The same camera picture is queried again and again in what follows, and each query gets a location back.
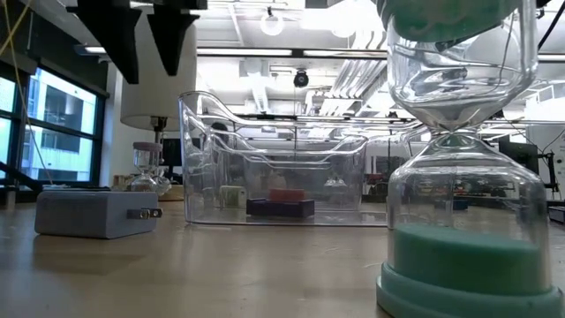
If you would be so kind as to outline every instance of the hourglass base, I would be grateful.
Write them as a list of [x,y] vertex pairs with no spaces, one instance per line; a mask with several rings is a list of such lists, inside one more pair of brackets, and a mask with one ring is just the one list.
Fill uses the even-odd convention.
[[553,287],[529,296],[458,291],[415,281],[382,264],[377,302],[395,318],[562,318],[563,296]]

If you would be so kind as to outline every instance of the white object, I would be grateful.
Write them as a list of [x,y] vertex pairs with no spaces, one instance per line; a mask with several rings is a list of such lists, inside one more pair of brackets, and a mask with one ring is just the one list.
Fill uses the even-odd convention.
[[196,88],[196,26],[186,30],[177,76],[165,71],[147,21],[147,9],[135,28],[139,84],[124,81],[120,120],[130,127],[151,130],[151,117],[168,119],[165,131],[178,132],[178,97]]
[[[275,22],[268,22],[270,18],[274,18]],[[269,16],[267,13],[261,18],[260,22],[261,31],[266,35],[276,36],[280,34],[284,29],[284,20],[281,16]]]

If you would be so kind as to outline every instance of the window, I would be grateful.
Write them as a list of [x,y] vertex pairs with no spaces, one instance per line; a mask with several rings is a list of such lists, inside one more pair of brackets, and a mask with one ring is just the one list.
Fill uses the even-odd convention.
[[0,110],[13,111],[16,83],[0,78]]
[[67,181],[67,180],[76,180],[78,176],[79,173],[77,171],[39,169],[37,178],[39,180],[48,180],[49,177],[51,177],[52,180]]
[[60,132],[43,131],[41,134],[41,147],[78,153],[80,151],[80,138]]
[[[8,161],[8,151],[10,146],[10,136],[11,122],[8,119],[0,118],[0,162],[7,163]],[[0,179],[6,178],[6,174],[0,171]]]
[[96,95],[38,69],[30,79],[27,115],[93,134],[96,102]]
[[42,127],[32,126],[32,128],[41,150],[41,158],[31,140],[29,127],[26,127],[21,161],[22,172],[38,180],[49,180],[49,175],[54,181],[90,180],[92,140]]
[[[30,127],[22,121],[14,75],[0,63],[0,161],[44,183],[97,185],[92,172],[102,148],[101,99],[40,68],[32,76],[21,73]],[[8,177],[0,171],[0,185],[12,185]]]

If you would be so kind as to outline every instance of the small hourglass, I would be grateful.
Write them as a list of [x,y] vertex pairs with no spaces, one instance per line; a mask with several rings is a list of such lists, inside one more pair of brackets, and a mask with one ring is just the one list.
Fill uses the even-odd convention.
[[154,173],[159,167],[162,145],[153,142],[133,143],[133,164],[141,172],[131,183],[133,192],[157,192]]

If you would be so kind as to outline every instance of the wooden table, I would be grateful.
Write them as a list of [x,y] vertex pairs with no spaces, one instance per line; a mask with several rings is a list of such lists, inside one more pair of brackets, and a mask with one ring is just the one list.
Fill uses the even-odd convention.
[[[387,230],[185,226],[164,204],[152,233],[38,236],[34,206],[0,211],[0,317],[388,317],[375,306]],[[565,232],[552,227],[555,283]]]

